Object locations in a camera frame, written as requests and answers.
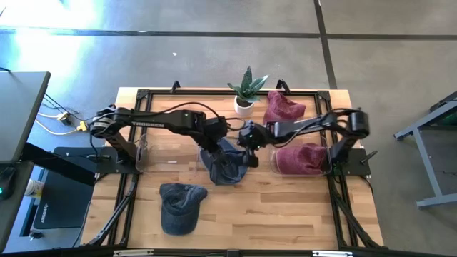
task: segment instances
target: white cable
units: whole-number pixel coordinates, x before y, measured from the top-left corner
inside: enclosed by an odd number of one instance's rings
[[[69,132],[65,132],[65,133],[56,133],[56,132],[53,132],[53,131],[50,131],[47,127],[45,127],[43,124],[41,124],[41,122],[39,122],[38,120],[35,120],[35,122],[37,122],[38,125],[40,125],[41,127],[43,127],[44,130],[48,131],[49,133],[53,134],[53,135],[56,135],[56,136],[65,136],[65,135],[68,135],[68,134],[71,134],[71,133],[74,133],[74,132],[77,132],[77,130],[73,130],[73,131],[69,131]]]
[[[59,117],[59,115],[48,115],[48,114],[41,114],[41,113],[38,113],[38,115],[47,117],[47,118],[58,118]]]

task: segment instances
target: concrete floor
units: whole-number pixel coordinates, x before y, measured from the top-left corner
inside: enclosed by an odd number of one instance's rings
[[[31,12],[20,5],[29,1],[16,2],[0,16],[0,25],[319,32],[312,0],[49,0]],[[455,1],[321,0],[321,4],[328,33],[457,34]],[[416,208],[416,200],[433,192],[413,140],[397,142],[392,135],[457,89],[457,41],[335,39],[329,46],[338,88],[348,89],[353,105],[371,117],[371,135],[363,145],[379,151],[370,165],[386,246],[456,255],[457,205]],[[171,86],[174,80],[182,86],[225,86],[238,81],[248,65],[254,76],[271,75],[266,87],[283,78],[291,88],[328,88],[320,39],[49,36],[20,31],[0,33],[0,53],[0,66],[50,71],[47,93],[83,117],[112,103],[120,86]],[[65,130],[51,121],[46,125]],[[48,150],[89,145],[86,135],[52,136],[40,127],[34,127],[29,140]],[[31,243],[12,236],[7,250],[68,247],[76,234],[77,229],[49,231],[46,238]]]

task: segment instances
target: potted plant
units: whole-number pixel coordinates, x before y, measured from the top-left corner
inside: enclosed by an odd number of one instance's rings
[[[241,116],[252,114],[252,108],[255,101],[260,98],[256,95],[257,92],[265,85],[268,75],[252,80],[252,71],[249,66],[243,76],[241,86],[234,86],[231,83],[227,85],[236,93],[235,96],[235,111]]]

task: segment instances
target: clear plastic container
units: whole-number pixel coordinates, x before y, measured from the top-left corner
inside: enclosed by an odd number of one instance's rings
[[[287,174],[284,171],[281,172],[280,168],[278,167],[277,162],[277,153],[281,149],[287,148],[299,148],[303,146],[305,143],[314,143],[318,146],[321,146],[321,138],[324,140],[324,147],[326,148],[326,156],[322,161],[321,165],[321,172],[319,174]],[[325,176],[331,172],[331,158],[330,158],[330,148],[327,146],[327,140],[323,136],[298,136],[295,138],[290,144],[284,146],[283,148],[275,148],[273,146],[269,146],[269,158],[270,158],[270,168],[271,172],[277,176],[284,176],[284,177],[317,177],[317,176]]]
[[[136,169],[140,172],[195,172],[199,159],[199,148],[187,138],[174,138],[176,143],[164,143],[155,138],[164,135],[143,135],[137,142]]]

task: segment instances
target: gray metal stand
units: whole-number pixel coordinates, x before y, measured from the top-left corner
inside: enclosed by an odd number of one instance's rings
[[[403,140],[406,136],[414,135],[419,152],[421,153],[423,164],[426,167],[428,178],[430,179],[433,192],[435,193],[435,197],[423,199],[422,201],[417,201],[416,204],[419,208],[426,206],[435,206],[444,203],[457,202],[457,193],[443,194],[438,184],[435,171],[435,169],[437,169],[438,172],[445,173],[443,169],[445,167],[451,167],[453,170],[447,172],[455,172],[455,168],[457,167],[455,165],[457,164],[457,144],[455,144],[455,142],[457,142],[457,140],[455,140],[455,138],[457,138],[457,130],[455,129],[455,126],[431,126],[432,124],[447,117],[452,113],[455,113],[456,111],[457,101],[450,100],[446,104],[430,112],[427,116],[418,120],[414,124],[393,135],[395,139],[397,139],[398,141]],[[435,151],[437,153],[436,155],[431,154],[431,152],[434,151],[431,148],[429,149],[429,151],[427,151],[427,143],[424,143],[424,136],[426,133],[429,133],[429,131],[435,131],[435,134],[431,139],[432,141],[440,141],[440,143],[434,143],[435,147],[438,146],[445,148],[439,151]],[[439,131],[444,131],[445,135],[438,135],[437,133],[441,133]]]

